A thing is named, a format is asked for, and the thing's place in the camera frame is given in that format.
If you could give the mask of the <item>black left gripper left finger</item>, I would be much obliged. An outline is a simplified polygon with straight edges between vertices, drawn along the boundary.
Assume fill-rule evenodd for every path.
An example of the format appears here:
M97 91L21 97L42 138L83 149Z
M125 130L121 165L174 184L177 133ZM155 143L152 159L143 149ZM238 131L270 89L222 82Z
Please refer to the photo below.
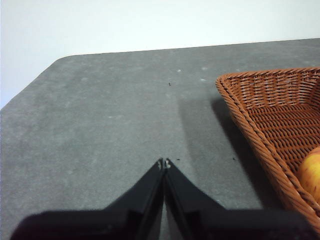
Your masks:
M156 240L160 234L164 163L153 166L124 194L97 210L51 210L24 218L13 240Z

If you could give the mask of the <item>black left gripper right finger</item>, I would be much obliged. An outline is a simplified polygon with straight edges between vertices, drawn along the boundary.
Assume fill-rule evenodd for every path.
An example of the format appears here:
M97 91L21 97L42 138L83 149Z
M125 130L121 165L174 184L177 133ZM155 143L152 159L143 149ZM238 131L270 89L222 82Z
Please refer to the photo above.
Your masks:
M299 213L281 209L226 209L197 188L170 159L164 195L175 239L315 240L317 234Z

